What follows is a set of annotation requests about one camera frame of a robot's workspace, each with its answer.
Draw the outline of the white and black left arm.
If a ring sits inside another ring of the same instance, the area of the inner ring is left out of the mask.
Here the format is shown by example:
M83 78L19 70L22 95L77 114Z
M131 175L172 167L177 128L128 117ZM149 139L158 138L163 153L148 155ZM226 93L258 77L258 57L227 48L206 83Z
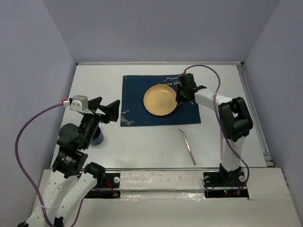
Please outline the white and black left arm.
M18 132L14 146L16 161L32 184L39 200L30 217L18 226L64 227L74 209L81 208L89 191L104 183L106 169L94 162L86 165L88 155L84 150L100 136L100 123L117 122L120 100L106 106L101 105L101 101L100 96L91 100L81 95L64 99L34 115ZM41 193L21 163L18 144L23 131L34 119L57 107L68 107L71 111L81 114L82 120L78 126L69 123L60 128L57 139L59 151L51 167L45 191Z

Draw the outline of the dark blue patterned cloth napkin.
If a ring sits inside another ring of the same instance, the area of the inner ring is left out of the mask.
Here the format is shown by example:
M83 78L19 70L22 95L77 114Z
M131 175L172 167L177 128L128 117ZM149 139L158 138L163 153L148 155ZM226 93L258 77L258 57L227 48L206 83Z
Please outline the dark blue patterned cloth napkin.
M177 91L179 75L126 75L123 76L121 101L121 127L198 124L199 107L190 102L178 103L166 116L149 113L143 104L146 91L155 85L167 85Z

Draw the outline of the tan round plate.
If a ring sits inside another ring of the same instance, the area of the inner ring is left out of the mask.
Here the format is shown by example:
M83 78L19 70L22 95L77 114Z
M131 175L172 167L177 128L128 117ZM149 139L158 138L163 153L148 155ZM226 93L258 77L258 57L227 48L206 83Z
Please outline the tan round plate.
M155 116L166 116L177 107L176 91L167 85L149 88L143 97L145 109Z

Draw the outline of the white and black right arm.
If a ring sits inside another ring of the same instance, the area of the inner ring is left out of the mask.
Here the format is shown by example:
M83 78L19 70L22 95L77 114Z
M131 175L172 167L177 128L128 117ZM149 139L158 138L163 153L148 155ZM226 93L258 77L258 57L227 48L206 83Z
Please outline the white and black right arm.
M222 185L230 185L241 172L241 152L244 141L253 128L253 121L242 97L230 98L211 91L205 86L197 86L194 75L183 73L179 76L176 100L193 102L215 112L225 145L221 146L222 156L218 180Z

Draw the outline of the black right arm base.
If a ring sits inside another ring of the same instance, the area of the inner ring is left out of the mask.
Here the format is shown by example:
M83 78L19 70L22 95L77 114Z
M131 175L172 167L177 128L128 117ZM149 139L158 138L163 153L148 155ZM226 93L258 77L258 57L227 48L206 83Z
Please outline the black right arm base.
M227 182L219 178L219 172L205 172L203 177L204 196L207 199L249 198L247 186L244 186L246 178L243 172Z

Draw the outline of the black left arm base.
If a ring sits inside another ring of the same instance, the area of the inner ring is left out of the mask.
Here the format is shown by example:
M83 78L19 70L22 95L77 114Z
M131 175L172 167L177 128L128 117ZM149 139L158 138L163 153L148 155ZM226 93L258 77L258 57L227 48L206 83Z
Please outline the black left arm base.
M119 199L120 198L120 177L119 172L106 172L106 177L103 181L97 183L91 189L85 199Z

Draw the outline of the dark blue cup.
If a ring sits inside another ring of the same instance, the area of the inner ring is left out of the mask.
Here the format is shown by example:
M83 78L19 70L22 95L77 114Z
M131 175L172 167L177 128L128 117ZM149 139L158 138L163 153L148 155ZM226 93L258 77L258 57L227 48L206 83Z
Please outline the dark blue cup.
M98 146L103 142L103 140L104 140L103 132L99 127L97 127L97 129L95 131L95 134L93 135L90 144L92 146Z

